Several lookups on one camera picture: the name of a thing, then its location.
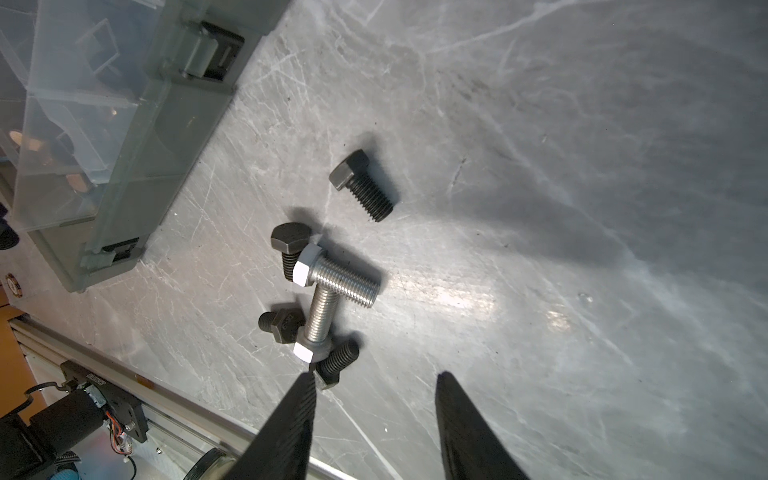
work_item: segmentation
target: hexagonal bolt head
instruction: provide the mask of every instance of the hexagonal bolt head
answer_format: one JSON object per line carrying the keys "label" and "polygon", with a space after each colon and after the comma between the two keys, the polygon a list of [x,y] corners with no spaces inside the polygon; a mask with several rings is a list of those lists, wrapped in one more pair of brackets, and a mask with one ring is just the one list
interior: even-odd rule
{"label": "hexagonal bolt head", "polygon": [[310,242],[312,229],[303,223],[283,223],[272,230],[272,248],[286,255],[299,253]]}
{"label": "hexagonal bolt head", "polygon": [[293,344],[293,354],[306,363],[316,363],[328,358],[331,353],[331,338],[327,336],[321,343],[310,342],[304,336],[304,327],[299,327],[296,343]]}
{"label": "hexagonal bolt head", "polygon": [[333,388],[334,386],[338,385],[339,381],[341,380],[339,373],[330,377],[326,377],[322,375],[318,371],[316,363],[313,363],[312,365],[310,365],[310,372],[312,372],[313,375],[315,376],[315,385],[317,385],[317,388],[321,390],[327,390],[327,389]]}
{"label": "hexagonal bolt head", "polygon": [[304,326],[306,318],[300,308],[280,309],[277,312],[266,312],[259,317],[259,328],[271,332],[275,342],[294,343],[299,327]]}
{"label": "hexagonal bolt head", "polygon": [[296,265],[293,266],[293,282],[298,286],[311,286],[314,281],[312,280],[312,268],[315,266],[315,262],[319,259],[325,250],[314,244],[310,243],[304,250],[302,250],[299,259],[296,261]]}
{"label": "hexagonal bolt head", "polygon": [[352,177],[368,170],[369,163],[370,160],[368,160],[366,152],[362,150],[354,151],[333,169],[328,176],[328,180],[331,180],[331,184],[337,190],[341,190],[352,180]]}

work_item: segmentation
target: gray marble tabletop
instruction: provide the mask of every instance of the gray marble tabletop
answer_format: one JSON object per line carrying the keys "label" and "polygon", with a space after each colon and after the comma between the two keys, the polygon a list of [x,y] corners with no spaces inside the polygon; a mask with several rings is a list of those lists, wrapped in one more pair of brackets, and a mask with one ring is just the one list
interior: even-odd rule
{"label": "gray marble tabletop", "polygon": [[[131,272],[66,293],[25,237],[17,304],[248,424],[303,364],[257,327],[311,289],[308,223],[382,278],[313,455],[441,478],[453,372],[534,480],[765,478],[763,2],[296,0]],[[381,223],[328,181],[358,147]]]}

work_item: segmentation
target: black wire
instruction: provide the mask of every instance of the black wire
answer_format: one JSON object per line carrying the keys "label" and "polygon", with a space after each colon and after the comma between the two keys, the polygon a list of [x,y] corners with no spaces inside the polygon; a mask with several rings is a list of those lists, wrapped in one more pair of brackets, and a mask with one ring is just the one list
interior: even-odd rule
{"label": "black wire", "polygon": [[30,406],[32,404],[32,402],[35,401],[35,398],[32,397],[32,393],[35,393],[38,390],[47,389],[48,387],[52,387],[52,386],[56,387],[56,389],[59,392],[66,392],[66,391],[68,391],[67,387],[59,386],[56,382],[46,382],[46,383],[37,384],[37,385],[35,385],[35,386],[31,387],[31,388],[28,388],[28,389],[26,389],[24,391],[24,395],[27,396],[27,399],[24,401],[24,403],[22,403],[21,405],[19,405],[15,409],[11,410],[10,412],[6,413],[5,415],[3,415],[2,418],[5,419],[5,418],[7,418],[7,417],[9,417],[11,415],[16,415],[17,413],[19,413],[22,410],[26,409],[28,406]]}
{"label": "black wire", "polygon": [[131,477],[131,480],[134,480],[134,478],[136,478],[136,462],[134,462],[130,455],[126,455],[125,457],[128,460],[131,460],[131,464],[134,466],[134,476]]}

